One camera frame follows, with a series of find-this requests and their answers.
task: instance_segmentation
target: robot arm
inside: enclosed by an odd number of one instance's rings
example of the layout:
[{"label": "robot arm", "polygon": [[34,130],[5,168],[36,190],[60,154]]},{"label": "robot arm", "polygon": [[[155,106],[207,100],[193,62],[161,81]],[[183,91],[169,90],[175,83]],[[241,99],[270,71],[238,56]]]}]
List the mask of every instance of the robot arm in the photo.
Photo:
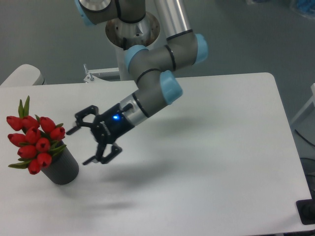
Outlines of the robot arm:
[{"label": "robot arm", "polygon": [[[128,3],[130,7],[144,5],[145,15],[144,0],[76,1],[80,3],[91,22],[96,24],[100,22],[101,18],[108,20],[109,16],[128,17],[128,20],[135,15],[140,17],[139,12],[143,12],[143,7],[140,7],[137,14],[128,13],[127,10],[122,11],[122,9],[126,9],[122,5],[125,6]],[[98,2],[103,9],[88,5],[88,2]],[[107,164],[117,156],[122,151],[115,143],[117,138],[172,104],[183,94],[172,71],[204,61],[208,56],[205,39],[202,35],[194,34],[189,26],[183,1],[155,0],[155,3],[167,35],[167,45],[153,50],[148,50],[143,45],[135,45],[128,49],[125,64],[136,82],[138,90],[101,115],[98,114],[96,106],[90,106],[78,112],[75,114],[76,126],[67,132],[68,135],[71,135],[80,127],[89,127],[98,142],[96,155],[84,162],[84,165],[92,161]],[[106,15],[105,13],[110,9],[116,9],[116,12],[111,13],[112,15],[108,14],[107,18],[100,16],[100,14]],[[93,123],[83,122],[83,118],[89,114],[95,115]],[[108,144],[112,145],[112,152],[103,157]]]}]

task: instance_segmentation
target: light blue joint cover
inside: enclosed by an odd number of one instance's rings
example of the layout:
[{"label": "light blue joint cover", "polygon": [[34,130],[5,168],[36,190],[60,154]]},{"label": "light blue joint cover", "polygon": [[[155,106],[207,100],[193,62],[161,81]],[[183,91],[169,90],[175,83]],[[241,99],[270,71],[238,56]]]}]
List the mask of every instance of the light blue joint cover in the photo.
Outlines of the light blue joint cover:
[{"label": "light blue joint cover", "polygon": [[126,55],[125,55],[125,64],[126,64],[126,67],[129,71],[129,65],[130,65],[130,62],[132,60],[132,58],[138,53],[140,52],[141,50],[149,50],[147,49],[145,46],[143,45],[134,45],[132,46],[131,48],[128,49]]},{"label": "light blue joint cover", "polygon": [[74,0],[75,2],[75,5],[77,6],[78,8],[78,11],[80,12],[80,15],[81,17],[83,18],[83,22],[86,26],[95,26],[87,17],[87,15],[84,13],[80,3],[79,3],[79,0]]},{"label": "light blue joint cover", "polygon": [[198,43],[198,52],[197,52],[197,58],[194,64],[198,64],[208,58],[209,48],[208,48],[208,43],[202,34],[198,33],[195,35],[196,35],[197,43]]},{"label": "light blue joint cover", "polygon": [[181,86],[176,81],[173,73],[169,70],[161,73],[159,82],[164,99],[168,105],[171,105],[176,99],[183,95]]}]

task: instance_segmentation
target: green leaf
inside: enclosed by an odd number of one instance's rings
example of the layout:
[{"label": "green leaf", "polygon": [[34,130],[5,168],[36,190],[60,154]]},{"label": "green leaf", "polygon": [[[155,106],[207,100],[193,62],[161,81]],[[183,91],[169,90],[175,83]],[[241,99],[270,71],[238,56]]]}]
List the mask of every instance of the green leaf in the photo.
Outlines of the green leaf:
[{"label": "green leaf", "polygon": [[38,123],[40,123],[40,117],[38,115],[35,115],[36,120],[38,121]]},{"label": "green leaf", "polygon": [[56,128],[59,128],[59,127],[62,127],[62,126],[63,126],[63,123],[60,123],[60,124],[56,125]]},{"label": "green leaf", "polygon": [[57,147],[57,148],[54,148],[54,149],[50,149],[50,150],[49,150],[49,153],[50,153],[52,156],[57,155],[57,154],[59,154],[60,152],[62,152],[62,151],[65,149],[66,146],[67,146],[66,144],[63,144],[63,145],[61,145],[60,147]]},{"label": "green leaf", "polygon": [[11,165],[8,165],[8,167],[15,168],[15,169],[26,169],[31,161],[32,160],[27,160],[24,162],[11,164]]},{"label": "green leaf", "polygon": [[60,141],[54,140],[50,143],[50,149],[54,149]]},{"label": "green leaf", "polygon": [[46,139],[48,139],[48,140],[51,140],[51,139],[50,139],[50,136],[49,136],[48,134],[46,134],[45,132],[40,131],[40,134],[41,134],[41,137],[46,138]]},{"label": "green leaf", "polygon": [[28,159],[28,158],[19,158],[18,159],[18,161],[29,161],[29,160],[33,160],[33,158],[32,159]]},{"label": "green leaf", "polygon": [[27,97],[25,104],[24,104],[24,116],[29,115],[29,110],[30,110],[30,96]]},{"label": "green leaf", "polygon": [[23,103],[22,103],[22,100],[20,99],[20,105],[19,105],[19,117],[20,118],[23,118],[24,117],[24,108],[23,108]]},{"label": "green leaf", "polygon": [[22,147],[24,147],[24,146],[27,146],[27,145],[30,145],[29,143],[23,143],[23,142],[21,142],[21,143],[19,143],[19,145],[21,145]]}]

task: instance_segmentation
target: white furniture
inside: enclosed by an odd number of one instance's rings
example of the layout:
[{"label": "white furniture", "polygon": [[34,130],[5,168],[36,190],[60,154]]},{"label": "white furniture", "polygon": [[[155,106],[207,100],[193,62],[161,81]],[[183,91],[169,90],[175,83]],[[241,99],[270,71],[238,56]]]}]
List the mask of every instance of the white furniture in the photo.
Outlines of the white furniture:
[{"label": "white furniture", "polygon": [[45,79],[39,69],[32,65],[24,64],[19,66],[12,74],[0,85],[4,87],[43,85]]},{"label": "white furniture", "polygon": [[[275,80],[267,73],[179,78],[184,95],[117,140],[110,164],[80,165],[75,181],[8,168],[17,147],[5,117],[30,114],[72,127],[91,104],[104,112],[132,81],[0,88],[0,235],[248,236],[313,230],[295,202],[310,199]],[[96,151],[88,128],[65,143],[79,163]]]}]

